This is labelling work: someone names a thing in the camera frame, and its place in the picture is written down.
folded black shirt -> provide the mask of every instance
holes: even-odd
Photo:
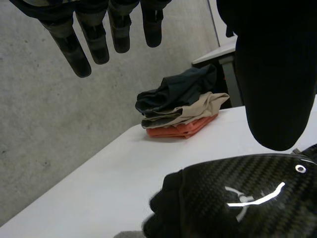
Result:
[[[216,68],[212,64],[191,68],[182,74],[166,77],[158,89],[140,93],[136,109],[142,114],[189,106],[201,94],[212,91],[216,83]]]

white table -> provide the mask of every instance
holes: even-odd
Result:
[[[316,132],[317,103],[294,148],[316,143]],[[2,226],[0,238],[112,238],[120,231],[140,230],[151,214],[148,200],[168,173],[266,152],[272,151],[253,139],[244,107],[220,111],[188,140],[150,139],[137,125]]]

robotic hand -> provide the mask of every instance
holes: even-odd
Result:
[[[38,19],[49,30],[78,77],[91,74],[91,67],[73,29],[73,13],[83,30],[91,55],[97,64],[109,61],[103,18],[109,13],[114,48],[118,53],[130,49],[129,14],[140,3],[149,47],[161,43],[163,9],[171,0],[10,0],[29,17]]]
[[[150,201],[147,238],[316,237],[313,157],[249,155],[167,175]]]

folded clothes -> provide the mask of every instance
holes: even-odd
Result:
[[[147,114],[192,105],[201,94],[212,91],[216,78],[216,68],[212,64],[191,68],[180,75],[164,78],[158,89],[140,93],[135,107]]]
[[[214,120],[218,114],[208,117],[208,118],[200,118],[194,120],[189,124],[179,124],[177,126],[169,126],[167,128],[158,127],[158,128],[149,128],[147,129],[147,134],[151,137],[185,137],[188,139],[189,137],[195,135],[198,131],[200,131],[204,126],[206,126],[209,122]]]
[[[169,125],[188,124],[194,120],[212,117],[218,114],[221,105],[229,99],[226,93],[207,92],[190,106],[177,107],[173,110],[153,112],[150,118],[142,120],[143,128],[157,128]]]

folded beige cloth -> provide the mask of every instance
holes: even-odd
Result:
[[[151,118],[142,120],[142,127],[157,128],[162,126],[188,124],[194,120],[212,117],[218,114],[221,105],[229,99],[226,93],[207,92],[190,106],[177,107],[173,110],[154,112]]]

